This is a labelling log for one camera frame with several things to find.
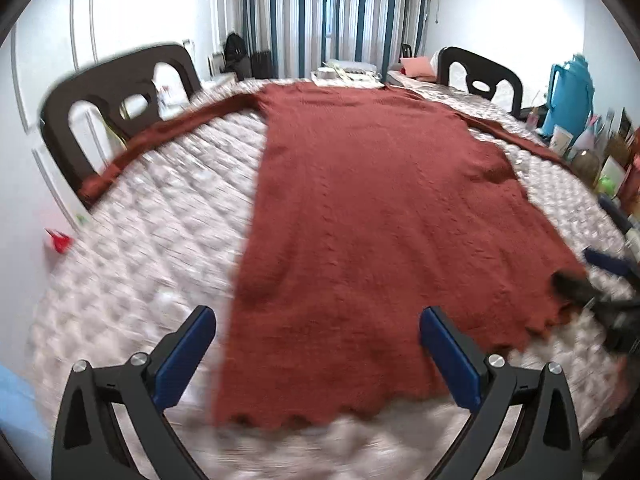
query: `curtain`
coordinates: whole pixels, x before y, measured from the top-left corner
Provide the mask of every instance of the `curtain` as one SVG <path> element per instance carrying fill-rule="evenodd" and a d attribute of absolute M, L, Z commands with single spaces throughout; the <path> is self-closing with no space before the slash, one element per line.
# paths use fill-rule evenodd
<path fill-rule="evenodd" d="M 249 53 L 270 50 L 279 78 L 309 77 L 326 52 L 326 0 L 236 0 Z"/>
<path fill-rule="evenodd" d="M 277 77 L 309 77 L 330 58 L 375 64 L 383 75 L 400 45 L 422 39 L 426 0 L 235 0 L 250 53 L 270 50 Z"/>
<path fill-rule="evenodd" d="M 418 52 L 426 0 L 335 0 L 332 57 L 374 64 L 386 75 L 400 45 Z"/>

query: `blue cloth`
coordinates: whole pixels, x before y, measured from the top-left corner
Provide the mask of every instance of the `blue cloth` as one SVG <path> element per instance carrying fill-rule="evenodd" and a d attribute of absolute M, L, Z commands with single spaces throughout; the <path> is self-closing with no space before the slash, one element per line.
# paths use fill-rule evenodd
<path fill-rule="evenodd" d="M 0 366 L 0 429 L 37 480 L 51 478 L 52 434 L 35 407 L 33 389 Z"/>

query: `blue gripper pad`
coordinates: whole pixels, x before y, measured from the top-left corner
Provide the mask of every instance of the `blue gripper pad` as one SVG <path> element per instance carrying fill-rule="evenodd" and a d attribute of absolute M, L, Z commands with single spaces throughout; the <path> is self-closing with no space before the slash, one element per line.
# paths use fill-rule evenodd
<path fill-rule="evenodd" d="M 461 408 L 480 408 L 481 378 L 436 311 L 425 308 L 420 315 L 420 344 L 426 348 Z"/>
<path fill-rule="evenodd" d="M 590 247 L 587 247 L 583 254 L 588 264 L 608 270 L 617 276 L 624 277 L 629 273 L 629 264 L 621 258 L 601 253 Z"/>
<path fill-rule="evenodd" d="M 215 335 L 216 316 L 203 308 L 156 373 L 152 399 L 158 410 L 178 404 Z"/>

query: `chair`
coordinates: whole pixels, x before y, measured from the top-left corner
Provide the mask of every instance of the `chair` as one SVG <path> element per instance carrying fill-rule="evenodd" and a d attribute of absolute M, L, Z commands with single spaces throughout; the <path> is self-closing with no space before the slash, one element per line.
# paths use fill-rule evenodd
<path fill-rule="evenodd" d="M 449 86 L 449 70 L 455 62 L 460 63 L 466 70 L 466 86 L 469 93 L 479 95 L 489 101 L 495 96 L 498 83 L 506 80 L 513 87 L 513 103 L 511 105 L 511 115 L 518 118 L 522 107 L 522 81 L 507 67 L 497 64 L 478 54 L 449 46 L 440 51 L 438 57 L 438 79 L 437 83 Z M 482 82 L 489 87 L 487 91 L 480 90 L 474 86 L 475 82 Z"/>
<path fill-rule="evenodd" d="M 411 48 L 411 45 L 403 43 L 400 45 L 400 59 L 403 57 L 413 57 L 414 51 Z"/>
<path fill-rule="evenodd" d="M 76 194 L 82 181 L 95 171 L 69 128 L 72 105 L 78 101 L 94 104 L 107 125 L 129 140 L 161 120 L 153 83 L 154 70 L 161 62 L 176 69 L 188 98 L 200 90 L 200 80 L 189 53 L 181 45 L 163 44 L 135 50 L 73 74 L 49 93 L 40 112 L 42 138 Z M 136 117 L 123 118 L 120 107 L 124 99 L 137 94 L 146 99 L 146 108 Z"/>

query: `knit sweater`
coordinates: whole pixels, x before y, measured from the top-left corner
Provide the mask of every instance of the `knit sweater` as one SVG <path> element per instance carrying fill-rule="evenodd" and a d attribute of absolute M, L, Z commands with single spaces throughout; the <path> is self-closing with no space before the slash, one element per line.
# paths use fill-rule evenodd
<path fill-rule="evenodd" d="M 584 270 L 504 152 L 468 126 L 561 161 L 409 91 L 268 85 L 156 125 L 111 174 L 245 107 L 264 113 L 268 134 L 212 399 L 216 424 L 326 424 L 343 410 L 371 416 L 393 397 L 444 393 L 418 344 L 425 306 L 439 305 L 485 351 L 523 349 L 562 321 L 550 276 Z"/>

